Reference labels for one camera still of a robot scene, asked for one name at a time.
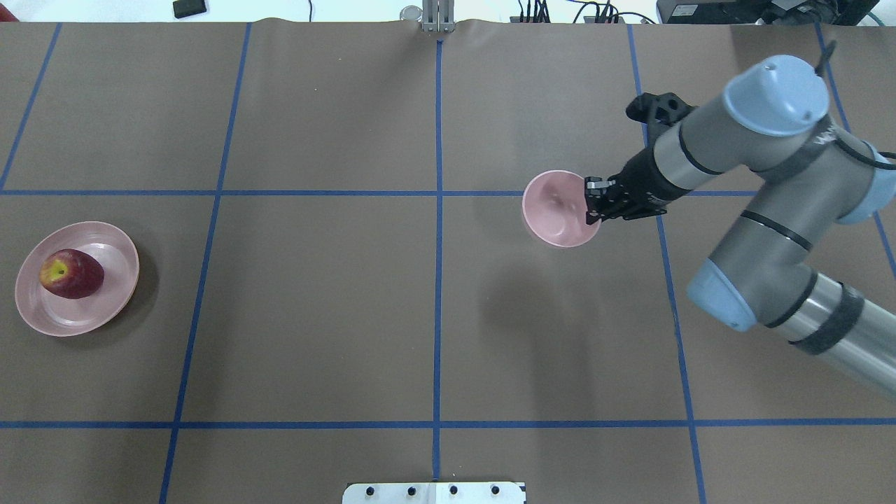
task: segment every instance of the pink bowl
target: pink bowl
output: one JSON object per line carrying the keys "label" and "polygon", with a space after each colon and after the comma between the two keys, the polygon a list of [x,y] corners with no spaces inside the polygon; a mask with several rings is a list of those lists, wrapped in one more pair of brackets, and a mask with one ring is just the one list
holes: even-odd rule
{"label": "pink bowl", "polygon": [[564,169],[533,178],[522,193],[522,219],[536,237],[560,248],[578,247],[598,232],[585,223],[585,179]]}

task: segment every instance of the gray robot arm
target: gray robot arm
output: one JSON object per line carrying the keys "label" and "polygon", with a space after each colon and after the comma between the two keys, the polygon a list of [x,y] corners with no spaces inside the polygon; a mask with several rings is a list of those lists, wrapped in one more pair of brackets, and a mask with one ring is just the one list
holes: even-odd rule
{"label": "gray robot arm", "polygon": [[[586,179],[589,222],[665,213],[678,197],[746,165],[765,183],[688,296],[738,331],[775,328],[896,398],[896,316],[804,264],[833,223],[860,222],[890,202],[896,167],[833,124],[823,79],[793,56],[762,61],[698,109],[671,94],[651,106],[657,101],[683,118],[663,121],[668,129],[620,173]],[[658,120],[654,112],[649,121]]]}

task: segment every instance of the apple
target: apple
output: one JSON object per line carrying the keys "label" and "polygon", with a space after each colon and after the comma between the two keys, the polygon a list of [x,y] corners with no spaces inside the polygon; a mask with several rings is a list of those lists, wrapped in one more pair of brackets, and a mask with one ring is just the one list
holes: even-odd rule
{"label": "apple", "polygon": [[96,259],[73,248],[54,252],[40,267],[44,289],[69,300],[86,298],[103,284],[103,266]]}

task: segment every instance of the gray tabletop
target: gray tabletop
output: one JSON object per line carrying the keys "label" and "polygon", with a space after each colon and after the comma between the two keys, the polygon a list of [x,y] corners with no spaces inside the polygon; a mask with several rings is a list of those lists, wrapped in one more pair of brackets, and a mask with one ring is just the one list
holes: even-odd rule
{"label": "gray tabletop", "polygon": [[[0,25],[0,502],[340,502],[526,482],[530,502],[889,502],[896,404],[684,288],[760,180],[548,248],[546,169],[642,148],[773,54],[892,150],[896,31],[462,22]],[[70,338],[13,302],[50,232],[115,224],[140,281]],[[812,264],[896,309],[896,211]]]}

